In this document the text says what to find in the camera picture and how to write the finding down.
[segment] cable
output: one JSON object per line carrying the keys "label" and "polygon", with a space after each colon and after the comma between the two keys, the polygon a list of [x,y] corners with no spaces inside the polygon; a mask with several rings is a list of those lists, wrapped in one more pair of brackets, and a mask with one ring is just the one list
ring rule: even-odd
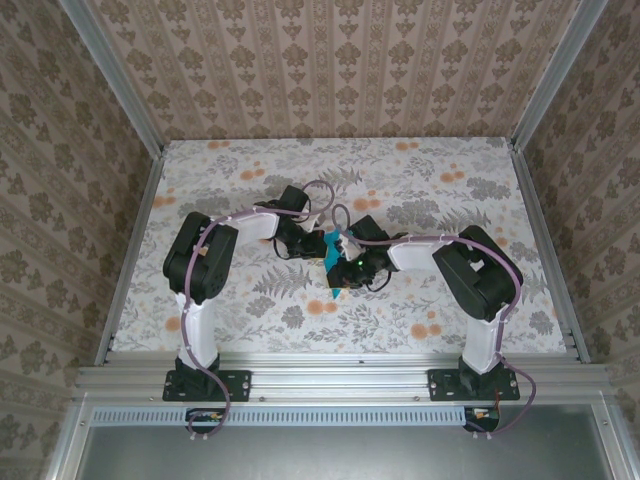
{"label": "cable", "polygon": [[389,282],[391,281],[391,271],[387,272],[387,279],[385,280],[385,282],[380,285],[378,288],[376,289],[371,289],[371,287],[369,285],[365,285],[365,287],[367,287],[367,290],[369,290],[371,293],[378,293],[380,290],[382,290],[384,287],[386,287],[387,285],[389,285]]}
{"label": "cable", "polygon": [[[340,224],[338,223],[338,221],[336,220],[336,212],[338,211],[338,209],[342,209],[347,215],[347,226],[346,226],[346,228],[342,228],[340,226]],[[506,323],[506,318],[511,313],[511,311],[516,307],[518,302],[520,301],[520,295],[521,295],[521,292],[522,292],[522,288],[520,286],[520,281],[518,280],[518,277],[517,277],[515,271],[513,270],[513,268],[511,268],[511,266],[500,255],[498,255],[496,252],[494,252],[490,248],[482,245],[481,243],[474,242],[473,240],[468,240],[466,238],[456,237],[454,235],[441,235],[441,236],[437,236],[437,235],[417,235],[417,236],[411,236],[411,237],[402,237],[402,238],[396,238],[396,239],[391,239],[391,240],[380,240],[380,241],[360,240],[360,239],[354,237],[351,233],[349,233],[348,229],[349,229],[349,225],[351,224],[351,216],[349,214],[349,209],[345,205],[343,205],[341,203],[335,204],[333,206],[333,208],[331,209],[331,220],[333,221],[333,225],[336,228],[336,230],[338,230],[342,235],[347,237],[352,242],[354,242],[356,244],[359,244],[359,245],[371,245],[371,246],[376,246],[376,245],[394,245],[394,244],[399,244],[399,243],[409,243],[409,242],[416,242],[416,241],[417,242],[420,242],[420,241],[422,241],[422,242],[431,242],[431,243],[458,242],[458,243],[462,243],[464,245],[468,245],[470,247],[476,248],[476,249],[486,253],[491,258],[493,258],[496,262],[498,262],[498,264],[500,264],[500,266],[502,266],[502,268],[504,268],[504,270],[509,274],[509,276],[511,277],[511,280],[513,281],[513,285],[515,287],[515,295],[513,297],[513,300],[511,301],[511,303],[507,306],[507,308],[505,308],[502,311],[502,314],[500,315],[500,319],[499,319],[500,323],[498,325],[498,334],[497,334],[497,338],[496,338],[496,355],[498,355],[500,357],[500,361],[507,368],[510,368],[514,372],[522,375],[523,377],[525,377],[529,381],[529,383],[531,383],[531,395],[529,395],[529,399],[527,400],[527,403],[522,408],[520,413],[516,416],[516,418],[513,421],[511,421],[508,425],[506,425],[506,426],[504,426],[502,428],[499,428],[498,430],[492,432],[492,435],[504,432],[504,431],[512,428],[518,421],[520,421],[520,419],[523,417],[523,415],[525,413],[527,413],[527,411],[529,411],[529,409],[531,408],[531,405],[533,404],[533,400],[536,397],[537,387],[536,387],[536,383],[533,380],[533,378],[531,377],[531,375],[529,375],[528,373],[526,373],[526,372],[520,370],[519,368],[516,368],[513,365],[511,365],[504,358],[504,356],[501,353],[502,338],[504,336],[504,325]],[[478,427],[477,425],[472,424],[471,422],[467,422],[467,423],[469,425],[471,425],[472,427],[474,427],[474,428]]]}
{"label": "cable", "polygon": [[[325,205],[321,209],[319,209],[317,211],[308,212],[307,213],[308,216],[320,215],[321,213],[329,210],[329,208],[331,208],[331,205],[333,205],[333,201],[336,198],[335,190],[333,189],[331,184],[329,184],[328,182],[325,182],[324,180],[312,180],[312,181],[308,182],[302,188],[304,190],[307,187],[310,187],[312,185],[324,185],[324,186],[326,186],[329,189],[329,192],[331,193],[331,198],[330,198],[329,202],[327,203],[327,205]],[[244,210],[242,212],[237,212],[237,213],[234,213],[234,214],[231,214],[231,215],[227,215],[227,216],[224,216],[224,217],[220,217],[220,218],[218,218],[216,220],[213,220],[207,226],[207,228],[204,229],[204,231],[200,235],[200,238],[198,239],[198,242],[196,243],[196,246],[193,249],[193,253],[191,254],[191,258],[189,259],[189,264],[187,266],[187,272],[186,272],[185,278],[184,278],[185,302],[184,302],[184,308],[182,309],[182,314],[180,316],[180,332],[182,333],[182,341],[184,342],[185,350],[187,352],[187,355],[191,359],[191,362],[193,363],[193,365],[198,370],[200,370],[205,375],[207,375],[209,378],[211,378],[214,382],[216,382],[216,384],[222,390],[222,393],[224,394],[224,400],[225,400],[225,408],[224,408],[224,413],[222,414],[222,418],[220,419],[220,422],[218,423],[218,425],[216,425],[213,428],[213,430],[211,430],[211,432],[209,432],[208,435],[215,435],[216,433],[218,433],[220,431],[220,429],[222,428],[222,426],[224,425],[224,423],[226,422],[227,417],[229,416],[229,410],[231,408],[231,398],[229,397],[229,390],[227,390],[227,387],[225,386],[225,384],[222,383],[222,380],[220,380],[220,378],[218,378],[218,376],[215,373],[207,370],[198,361],[196,356],[191,351],[191,343],[189,343],[189,336],[187,334],[187,313],[189,312],[189,307],[191,306],[191,276],[193,275],[193,268],[195,267],[196,259],[198,258],[198,255],[200,253],[200,249],[203,247],[204,242],[206,241],[206,239],[209,236],[209,234],[213,231],[213,229],[217,225],[219,225],[221,223],[224,223],[224,222],[228,222],[230,220],[242,218],[243,216],[246,216],[246,215],[253,215],[253,214],[259,213],[259,212],[272,212],[272,213],[279,213],[279,214],[282,214],[282,215],[292,215],[292,216],[299,216],[300,215],[300,212],[295,212],[293,210],[282,210],[282,209],[279,209],[279,208],[265,208],[265,207],[254,206],[253,208]],[[189,421],[189,423],[187,425],[187,429],[189,430],[189,433],[191,434],[191,438],[192,439],[196,438],[196,436],[198,434],[193,430],[193,419],[191,419],[191,421]]]}
{"label": "cable", "polygon": [[524,415],[531,409],[531,406],[533,405],[533,401],[536,398],[536,394],[538,392],[538,386],[536,385],[536,382],[533,380],[533,377],[531,377],[531,375],[529,375],[527,372],[525,372],[524,370],[519,369],[518,367],[514,367],[511,363],[509,363],[507,361],[506,358],[504,358],[504,356],[502,357],[502,363],[504,363],[504,365],[507,368],[510,368],[511,370],[513,370],[514,372],[522,375],[524,378],[527,379],[527,381],[531,384],[531,394],[529,395],[529,398],[527,399],[527,403],[525,403],[524,407],[522,407],[522,410],[520,410],[520,412],[518,413],[518,415],[516,415],[516,418],[514,418],[513,420],[511,420],[511,422],[509,422],[507,425],[505,425],[502,428],[499,428],[497,430],[494,430],[493,432],[487,432],[484,428],[482,428],[480,425],[470,422],[469,420],[467,420],[467,425],[475,428],[477,431],[482,432],[482,433],[486,433],[488,435],[498,435],[500,433],[506,432],[507,430],[510,430],[511,428],[513,428],[513,426],[518,423],[522,417],[524,417]]}
{"label": "cable", "polygon": [[[307,201],[307,204],[309,205],[309,210],[311,210],[311,199],[309,199],[309,200]],[[297,223],[297,224],[304,223],[304,222],[306,222],[307,220],[309,220],[309,217],[310,217],[310,216],[311,216],[311,215],[309,215],[308,213],[306,213],[306,214],[304,214],[304,216],[303,216],[303,215],[300,215],[301,220],[294,220],[294,219],[291,219],[291,221],[292,221],[293,223]]]}

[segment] patterned wall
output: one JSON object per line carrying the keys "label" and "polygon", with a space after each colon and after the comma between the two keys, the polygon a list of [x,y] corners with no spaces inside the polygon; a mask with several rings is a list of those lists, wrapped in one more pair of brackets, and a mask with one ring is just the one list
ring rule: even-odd
{"label": "patterned wall", "polygon": [[577,0],[90,0],[166,141],[510,136]]}
{"label": "patterned wall", "polygon": [[149,166],[57,2],[0,1],[0,478],[55,446]]}
{"label": "patterned wall", "polygon": [[525,153],[591,354],[640,446],[640,1],[610,0]]}

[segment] metal bracket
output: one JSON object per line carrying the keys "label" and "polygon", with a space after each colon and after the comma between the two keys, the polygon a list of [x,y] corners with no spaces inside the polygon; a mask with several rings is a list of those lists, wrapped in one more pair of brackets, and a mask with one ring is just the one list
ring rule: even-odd
{"label": "metal bracket", "polygon": [[[232,402],[249,401],[251,393],[250,370],[220,370],[216,372],[216,375],[229,390]],[[225,398],[220,388],[214,388],[211,393],[187,388],[180,373],[171,370],[165,379],[162,400],[165,402],[224,402]]]}
{"label": "metal bracket", "polygon": [[427,371],[429,379],[429,396],[432,402],[455,401],[495,401],[496,393],[500,400],[520,400],[520,389],[516,374],[507,369],[499,368],[492,373],[491,381],[481,385],[472,395],[460,380],[460,370],[457,368],[439,368]]}

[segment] blue object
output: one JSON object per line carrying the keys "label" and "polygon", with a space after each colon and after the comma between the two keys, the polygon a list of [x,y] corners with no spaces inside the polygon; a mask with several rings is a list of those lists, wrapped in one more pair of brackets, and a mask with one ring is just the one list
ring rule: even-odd
{"label": "blue object", "polygon": [[[324,257],[324,268],[329,273],[329,270],[333,268],[333,266],[338,263],[338,259],[342,256],[342,253],[336,248],[336,242],[340,238],[340,232],[338,230],[334,230],[333,232],[324,234],[324,243],[327,244],[327,256]],[[338,298],[340,295],[340,288],[332,288],[331,292],[333,293],[333,298]]]}

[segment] table surface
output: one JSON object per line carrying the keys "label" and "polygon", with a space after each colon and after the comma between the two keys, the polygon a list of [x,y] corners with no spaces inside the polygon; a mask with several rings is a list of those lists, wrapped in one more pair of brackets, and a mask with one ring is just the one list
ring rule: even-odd
{"label": "table surface", "polygon": [[[370,214],[390,235],[482,226],[525,278],[503,350],[565,351],[504,139],[189,140],[163,156],[116,351],[179,348],[178,309],[161,269],[189,212],[218,217],[316,178],[334,185],[352,221]],[[323,189],[309,193],[314,207],[328,199]],[[437,353],[462,350],[467,318],[437,271],[399,272],[380,293],[333,299],[321,260],[283,261],[256,242],[236,250],[212,321],[221,351]]]}

